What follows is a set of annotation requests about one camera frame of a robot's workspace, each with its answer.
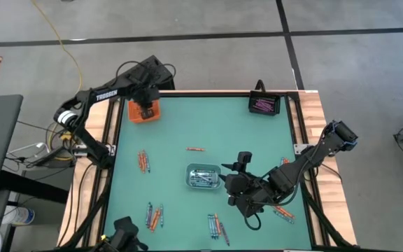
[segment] yellow cable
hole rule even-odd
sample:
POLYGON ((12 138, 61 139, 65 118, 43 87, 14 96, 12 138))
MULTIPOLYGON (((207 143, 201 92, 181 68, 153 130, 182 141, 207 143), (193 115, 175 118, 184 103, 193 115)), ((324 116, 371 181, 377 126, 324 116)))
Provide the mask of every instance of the yellow cable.
MULTIPOLYGON (((67 53, 67 55, 69 55, 69 57, 73 60, 74 64, 77 67, 77 71, 78 71, 78 78, 79 78, 79 84, 78 84, 78 89, 76 94, 82 89, 83 87, 83 77, 82 77, 82 71, 80 70, 80 67, 78 66, 78 63, 76 61, 76 59, 74 58, 74 56, 64 47, 63 43, 62 43, 62 39, 60 38, 59 33, 57 32, 57 30, 55 29, 54 25, 51 23, 51 21, 49 21, 48 16, 46 16, 46 14, 41 10, 40 6, 38 6, 38 4, 36 3, 36 0, 31 0, 31 2, 33 3, 33 5, 35 6, 35 8, 40 12, 40 14, 43 16, 43 18, 46 20, 46 22, 48 22, 50 28, 54 31, 55 36, 57 37, 62 50, 64 52, 67 53)), ((52 129, 52 131, 54 132, 55 129, 57 129, 58 124, 56 123, 54 128, 52 129)), ((51 148, 51 143, 52 143, 52 133, 49 136, 47 145, 49 148, 51 148)), ((55 157, 56 160, 62 160, 62 161, 67 161, 67 160, 71 160, 72 157, 55 157)))
POLYGON ((79 91, 82 89, 82 86, 83 86, 83 77, 82 77, 82 71, 80 70, 80 67, 79 67, 78 64, 77 64, 76 59, 75 59, 74 56, 64 47, 64 45, 63 45, 63 43, 62 43, 62 39, 60 38, 59 33, 58 33, 57 30, 55 29, 54 25, 49 21, 48 16, 46 16, 46 14, 41 10, 40 6, 38 6, 38 4, 36 3, 36 0, 31 0, 31 2, 35 5, 36 9, 40 12, 40 14, 41 14, 41 15, 43 16, 43 18, 46 20, 46 22, 48 22, 50 28, 54 31, 55 36, 57 37, 57 39, 58 39, 58 41, 59 41, 59 43, 60 43, 60 45, 61 45, 61 47, 62 47, 62 50, 63 50, 64 52, 66 52, 66 53, 69 55, 69 57, 71 57, 71 59, 74 61, 74 64, 76 65, 77 71, 78 71, 79 85, 78 85, 77 92, 79 92, 79 91))

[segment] gray floor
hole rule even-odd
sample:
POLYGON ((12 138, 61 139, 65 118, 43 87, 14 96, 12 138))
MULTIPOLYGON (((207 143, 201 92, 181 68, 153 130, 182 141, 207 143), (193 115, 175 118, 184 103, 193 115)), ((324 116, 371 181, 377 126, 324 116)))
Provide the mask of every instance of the gray floor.
MULTIPOLYGON (((275 1, 39 1, 63 39, 281 31, 275 1)), ((403 1, 283 1, 293 31, 403 27, 403 1)), ((55 39, 29 1, 0 0, 0 41, 55 39)), ((320 90, 326 118, 342 119, 360 136, 338 155, 359 245, 403 251, 403 154, 392 134, 403 126, 403 34, 294 37, 306 89, 320 90)), ((178 89, 295 89, 285 42, 233 38, 73 45, 85 88, 112 78, 127 60, 156 55, 172 63, 178 89)), ((78 85, 72 61, 58 46, 0 48, 0 95, 22 94, 20 119, 39 126, 78 85)), ((11 148, 42 141, 44 132, 17 125, 11 148)), ((31 171, 38 178, 51 171, 31 171)), ((66 188, 67 174, 48 183, 66 188)), ((13 251, 50 249, 63 206, 33 200, 38 223, 18 228, 13 251)))

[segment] orange bin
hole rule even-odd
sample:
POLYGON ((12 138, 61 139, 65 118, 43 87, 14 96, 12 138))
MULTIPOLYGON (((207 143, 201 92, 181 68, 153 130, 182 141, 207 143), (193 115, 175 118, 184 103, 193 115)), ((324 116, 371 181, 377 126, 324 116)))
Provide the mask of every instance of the orange bin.
POLYGON ((136 102, 129 101, 128 107, 129 107, 129 120, 131 120, 133 123, 146 123, 160 119, 161 110, 159 100, 152 101, 151 109, 153 111, 153 114, 155 115, 145 120, 141 117, 141 107, 136 102))

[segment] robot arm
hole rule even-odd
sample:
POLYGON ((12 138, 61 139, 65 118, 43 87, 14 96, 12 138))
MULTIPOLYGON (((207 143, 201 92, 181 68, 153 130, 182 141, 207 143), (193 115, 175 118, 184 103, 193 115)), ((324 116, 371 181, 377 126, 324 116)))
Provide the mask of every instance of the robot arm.
POLYGON ((60 106, 54 121, 87 146, 87 157, 93 163, 102 168, 112 167, 114 160, 105 145, 85 129, 91 106, 113 97, 125 97, 135 101, 141 107, 142 118, 147 119, 154 116, 152 102, 160 98, 158 85, 169 81, 173 81, 172 74, 155 56, 151 56, 105 85, 78 92, 60 106))
POLYGON ((229 194, 228 204, 237 206, 245 218, 263 212, 264 205, 279 205, 294 192, 305 171, 318 167, 327 156, 352 150, 357 143, 356 139, 357 136, 344 122, 332 121, 325 127, 320 141, 315 146, 304 149, 294 162, 274 167, 262 177, 246 171, 246 164, 251 161, 251 153, 240 152, 238 162, 222 164, 238 172, 221 176, 229 194))

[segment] green mat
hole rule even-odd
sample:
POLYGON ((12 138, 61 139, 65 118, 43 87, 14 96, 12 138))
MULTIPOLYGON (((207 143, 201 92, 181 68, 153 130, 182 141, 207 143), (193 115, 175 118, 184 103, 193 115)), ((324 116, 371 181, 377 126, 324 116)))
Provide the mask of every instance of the green mat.
MULTIPOLYGON (((263 175, 280 165, 281 158, 293 161, 288 114, 284 98, 281 113, 266 116, 248 112, 246 97, 163 97, 161 118, 134 124, 127 106, 122 117, 111 195, 104 233, 114 233, 113 222, 131 216, 139 227, 139 239, 150 250, 244 250, 311 249, 301 194, 285 208, 296 216, 289 224, 266 206, 260 214, 262 228, 248 229, 235 206, 227 204, 224 185, 217 190, 189 188, 185 170, 190 163, 219 165, 233 163, 239 151, 253 153, 248 171, 263 175), (186 147, 205 148, 204 152, 186 147), (138 151, 146 150, 151 172, 142 174, 138 151), (155 233, 146 228, 147 204, 164 205, 164 227, 155 233), (217 213, 231 246, 224 237, 214 240, 208 214, 217 213)), ((222 173, 231 171, 222 167, 222 173)), ((257 225, 254 217, 249 218, 257 225)))

